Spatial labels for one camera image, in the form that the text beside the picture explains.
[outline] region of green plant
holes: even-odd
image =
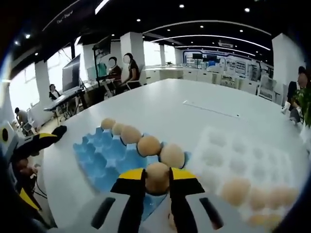
[[[298,90],[295,99],[299,102],[302,117],[307,126],[311,126],[311,89]]]

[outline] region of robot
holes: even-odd
[[[56,135],[40,133],[21,139],[8,122],[0,126],[2,154],[12,185],[20,198],[32,209],[40,210],[31,190],[19,180],[14,162],[50,146]],[[101,193],[88,202],[78,213],[76,221],[63,229],[43,229],[49,233],[147,233],[140,227],[146,171],[138,168],[119,176],[110,192]],[[245,225],[236,209],[219,197],[206,193],[196,177],[187,170],[170,168],[171,210],[178,233],[219,232],[262,233],[263,228]]]

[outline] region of window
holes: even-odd
[[[26,111],[39,102],[34,63],[26,67],[12,79],[9,92],[13,112],[16,107]]]
[[[164,45],[165,63],[171,62],[176,64],[175,48],[173,46]]]
[[[145,65],[161,65],[160,45],[157,43],[144,41]]]
[[[84,63],[82,45],[75,46],[75,55],[80,55],[80,79],[87,80],[86,68]],[[71,48],[61,49],[48,59],[48,72],[51,84],[54,84],[57,90],[63,89],[63,67],[71,61]]]

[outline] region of computer monitor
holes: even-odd
[[[203,55],[201,53],[193,53],[192,59],[202,59]]]
[[[80,85],[80,55],[63,68],[63,92]]]

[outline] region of egg carton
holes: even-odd
[[[82,137],[82,143],[73,144],[76,159],[92,186],[100,192],[108,192],[120,174],[131,169],[146,168],[149,164],[160,162],[157,155],[142,157],[137,150],[137,144],[124,145],[119,135],[113,135],[111,130],[96,128],[95,134]],[[190,153],[184,152],[185,164]],[[165,199],[166,195],[145,195],[144,221]]]
[[[225,182],[232,177],[246,178],[252,187],[270,192],[274,187],[295,187],[289,155],[252,140],[250,137],[207,126],[192,153],[186,169],[198,176],[204,189],[220,196]],[[253,214],[285,215],[288,208],[264,208],[254,212],[249,205],[249,193],[238,208],[247,220]]]

